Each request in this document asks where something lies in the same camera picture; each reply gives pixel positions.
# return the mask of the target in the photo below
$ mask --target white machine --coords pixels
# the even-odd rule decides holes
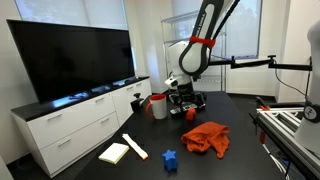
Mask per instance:
[[[308,39],[311,44],[313,76],[304,118],[294,138],[307,149],[320,154],[320,21],[310,28]]]
[[[209,66],[215,38],[238,2],[239,0],[203,0],[189,43],[179,42],[169,48],[169,61],[173,71],[165,84],[169,88],[177,87],[178,95],[173,98],[175,104],[181,106],[184,101],[191,101],[198,106],[204,105],[202,95],[193,91],[192,79],[197,79]],[[227,10],[220,25],[215,27],[222,12]],[[307,149],[320,154],[320,21],[311,27],[308,39],[311,43],[313,79],[304,108],[304,118],[294,138]],[[272,56],[264,64],[269,64],[270,67],[270,62],[273,62]]]

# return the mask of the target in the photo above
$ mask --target blue toy block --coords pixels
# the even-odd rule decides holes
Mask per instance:
[[[163,164],[167,171],[178,169],[178,160],[175,151],[167,150],[162,154]]]

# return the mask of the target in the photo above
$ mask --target window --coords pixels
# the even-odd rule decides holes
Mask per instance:
[[[173,0],[173,15],[180,15],[200,9],[202,0]],[[222,32],[226,34],[217,38],[212,54],[236,59],[258,57],[260,16],[262,0],[241,0]],[[190,37],[196,19],[175,24],[176,38]]]
[[[122,0],[16,0],[22,20],[127,30]]]

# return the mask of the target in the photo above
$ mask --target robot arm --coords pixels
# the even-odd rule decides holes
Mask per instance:
[[[203,0],[189,43],[179,42],[169,47],[172,76],[165,84],[169,88],[177,87],[179,97],[176,98],[176,104],[191,101],[204,106],[201,95],[193,91],[191,77],[196,78],[207,69],[215,38],[238,2],[239,0]],[[228,13],[216,28],[218,19],[227,9]]]

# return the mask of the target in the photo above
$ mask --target white wall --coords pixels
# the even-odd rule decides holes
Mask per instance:
[[[320,19],[318,0],[291,0],[282,63],[308,64],[311,56],[309,28]],[[305,92],[307,72],[282,70],[281,80]],[[284,85],[277,86],[278,102],[304,101],[304,96]]]
[[[136,52],[137,66],[139,68],[139,64],[142,64],[138,57],[143,56],[145,69],[150,76],[152,92],[162,93],[167,90],[167,87],[164,84],[166,68],[160,21],[161,17],[172,16],[171,0],[135,0],[134,2],[126,0],[125,4],[126,9],[131,9],[127,11],[127,21],[130,33],[134,32],[132,38],[138,40],[140,36],[142,51]]]
[[[277,55],[281,59],[285,14],[289,0],[266,0],[262,3],[259,59]],[[252,60],[240,60],[238,63]],[[254,68],[227,68],[227,92],[274,96],[277,80],[275,72],[267,66]]]
[[[19,13],[12,0],[0,4],[0,155],[10,163],[28,151],[10,110],[36,96],[5,21],[20,19]]]

